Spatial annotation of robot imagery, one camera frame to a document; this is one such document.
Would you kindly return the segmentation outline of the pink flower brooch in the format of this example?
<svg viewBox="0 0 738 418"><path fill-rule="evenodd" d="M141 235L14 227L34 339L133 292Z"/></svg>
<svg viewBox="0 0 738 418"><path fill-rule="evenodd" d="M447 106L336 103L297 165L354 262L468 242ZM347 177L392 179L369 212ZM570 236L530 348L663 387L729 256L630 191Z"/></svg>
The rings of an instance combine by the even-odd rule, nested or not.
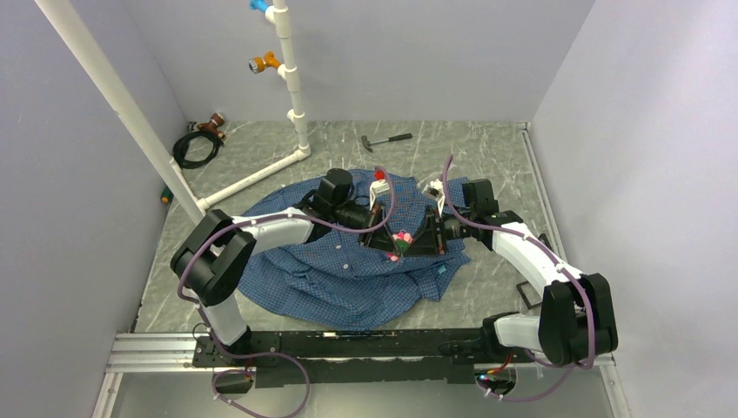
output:
<svg viewBox="0 0 738 418"><path fill-rule="evenodd" d="M404 252L406 252L410 245L413 243L413 237L410 233L401 231L392 235L394 243L394 250L387 254L387 257L392 262L399 261Z"/></svg>

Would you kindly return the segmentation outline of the blue checkered shirt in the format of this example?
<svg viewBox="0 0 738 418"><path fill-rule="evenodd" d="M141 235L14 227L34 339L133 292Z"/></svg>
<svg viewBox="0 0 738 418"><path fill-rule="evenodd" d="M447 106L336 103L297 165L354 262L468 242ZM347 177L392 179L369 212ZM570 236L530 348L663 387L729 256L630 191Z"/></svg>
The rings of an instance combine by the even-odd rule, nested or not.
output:
<svg viewBox="0 0 738 418"><path fill-rule="evenodd" d="M391 174L395 212L393 233L415 233L426 205L417 179ZM243 216L257 217L297 204L319 178L270 193ZM385 252L363 247L358 236L329 229L316 242L283 246L252 255L238 290L256 305L283 316L343 330L382 326L418 300L439 301L458 270L471 259L463 240L448 244L447 254L391 260Z"/></svg>

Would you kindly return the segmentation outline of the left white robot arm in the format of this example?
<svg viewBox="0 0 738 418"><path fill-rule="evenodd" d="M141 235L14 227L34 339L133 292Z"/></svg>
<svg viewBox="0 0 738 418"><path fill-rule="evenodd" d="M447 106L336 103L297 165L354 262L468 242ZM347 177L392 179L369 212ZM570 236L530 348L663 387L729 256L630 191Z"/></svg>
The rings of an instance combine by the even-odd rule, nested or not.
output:
<svg viewBox="0 0 738 418"><path fill-rule="evenodd" d="M395 212L397 193L387 170L378 166L375 174L369 206L352 200L349 171L331 169L295 206L257 217L213 210L199 221L170 268L178 277L177 296L194 305L224 363L237 366L252 350L252 331L235 299L250 258L282 246L310 244L330 232L365 238L383 229Z"/></svg>

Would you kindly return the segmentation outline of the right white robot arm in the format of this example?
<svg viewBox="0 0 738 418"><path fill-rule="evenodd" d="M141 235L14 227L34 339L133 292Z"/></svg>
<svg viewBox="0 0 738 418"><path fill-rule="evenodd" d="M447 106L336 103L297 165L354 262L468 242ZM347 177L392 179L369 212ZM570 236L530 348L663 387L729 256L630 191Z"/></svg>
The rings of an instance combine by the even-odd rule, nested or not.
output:
<svg viewBox="0 0 738 418"><path fill-rule="evenodd" d="M540 296L536 316L499 313L484 319L480 351L501 361L515 349L543 354L556 367L587 366L619 345L607 279L586 274L556 255L513 211L501 211L486 179L462 185L464 205L454 206L446 184L426 184L433 200L406 256L441 255L452 240L474 238L514 266Z"/></svg>

